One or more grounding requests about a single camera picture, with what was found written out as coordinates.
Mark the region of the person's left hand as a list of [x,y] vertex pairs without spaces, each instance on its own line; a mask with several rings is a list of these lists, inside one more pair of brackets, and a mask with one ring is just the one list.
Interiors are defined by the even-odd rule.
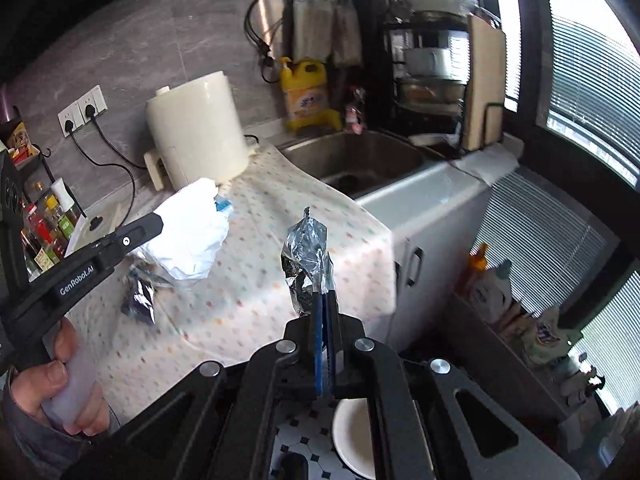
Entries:
[[[60,331],[54,340],[53,360],[23,370],[11,380],[11,398],[25,414],[43,425],[49,425],[41,404],[56,396],[68,383],[65,364],[74,356],[79,346],[80,341],[73,324],[67,318],[62,318]],[[63,428],[72,436],[82,432],[87,437],[93,437],[110,428],[110,417],[110,408],[104,399],[102,387],[95,382],[88,399],[80,404],[78,417]]]

